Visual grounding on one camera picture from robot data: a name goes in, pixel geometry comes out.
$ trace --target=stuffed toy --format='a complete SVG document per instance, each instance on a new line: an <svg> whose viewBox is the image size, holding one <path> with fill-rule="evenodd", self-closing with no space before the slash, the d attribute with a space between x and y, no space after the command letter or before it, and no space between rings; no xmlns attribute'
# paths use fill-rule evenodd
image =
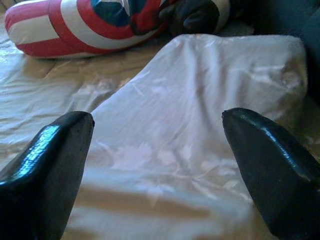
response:
<svg viewBox="0 0 320 240"><path fill-rule="evenodd" d="M174 36L216 32L227 23L233 5L239 8L236 1L31 0L7 10L5 28L27 55L80 58L130 48L168 26Z"/></svg>

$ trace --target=bed sheet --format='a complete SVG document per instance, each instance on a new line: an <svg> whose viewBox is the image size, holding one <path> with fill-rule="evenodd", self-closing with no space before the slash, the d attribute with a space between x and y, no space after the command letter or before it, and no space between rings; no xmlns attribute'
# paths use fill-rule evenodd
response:
<svg viewBox="0 0 320 240"><path fill-rule="evenodd" d="M173 39L92 112L95 131L63 239L273 239L221 114L249 108L292 129L306 91L297 38Z"/></svg>
<svg viewBox="0 0 320 240"><path fill-rule="evenodd" d="M36 59L8 39L0 15L0 169L44 125L70 111L92 112L165 45L164 34L124 52L83 59Z"/></svg>

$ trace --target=red stripe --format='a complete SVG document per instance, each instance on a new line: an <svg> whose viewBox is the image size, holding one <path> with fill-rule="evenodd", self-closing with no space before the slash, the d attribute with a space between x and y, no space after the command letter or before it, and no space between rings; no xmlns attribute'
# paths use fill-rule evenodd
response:
<svg viewBox="0 0 320 240"><path fill-rule="evenodd" d="M148 0L142 11L133 14L130 18L140 33L147 33L160 25L158 17L161 0Z"/></svg>
<svg viewBox="0 0 320 240"><path fill-rule="evenodd" d="M5 13L5 29L8 32L17 22L48 15L49 0L10 7Z"/></svg>
<svg viewBox="0 0 320 240"><path fill-rule="evenodd" d="M20 44L16 47L27 55L39 58L52 58L81 53L81 51L70 47L60 38Z"/></svg>
<svg viewBox="0 0 320 240"><path fill-rule="evenodd" d="M55 29L59 37L81 52L92 54L105 54L112 52L110 50L89 46L73 35L73 33L66 26L65 21L62 17L60 9L61 1L62 0L50 0L49 5L49 18L53 25L53 28Z"/></svg>
<svg viewBox="0 0 320 240"><path fill-rule="evenodd" d="M128 39L134 35L130 25L116 27L99 17L90 0L77 0L77 8L83 21L97 34L109 39Z"/></svg>

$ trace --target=white pillow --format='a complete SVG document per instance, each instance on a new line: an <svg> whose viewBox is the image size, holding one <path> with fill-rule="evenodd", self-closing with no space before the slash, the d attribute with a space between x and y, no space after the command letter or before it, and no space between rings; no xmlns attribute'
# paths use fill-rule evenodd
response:
<svg viewBox="0 0 320 240"><path fill-rule="evenodd" d="M93 111L92 145L64 239L271 239L221 115L243 107L289 127L306 91L298 38L173 39Z"/></svg>

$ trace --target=red white striped fabric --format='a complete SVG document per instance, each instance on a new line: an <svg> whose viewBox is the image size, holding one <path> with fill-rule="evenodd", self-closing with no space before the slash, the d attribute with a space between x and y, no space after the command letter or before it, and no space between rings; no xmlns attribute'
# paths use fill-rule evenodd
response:
<svg viewBox="0 0 320 240"><path fill-rule="evenodd" d="M160 8L163 2L147 0L142 12ZM105 22L90 0L31 0L6 12L5 27L9 38L27 55L61 58L120 51L152 38L165 26L134 35L129 25L116 27Z"/></svg>

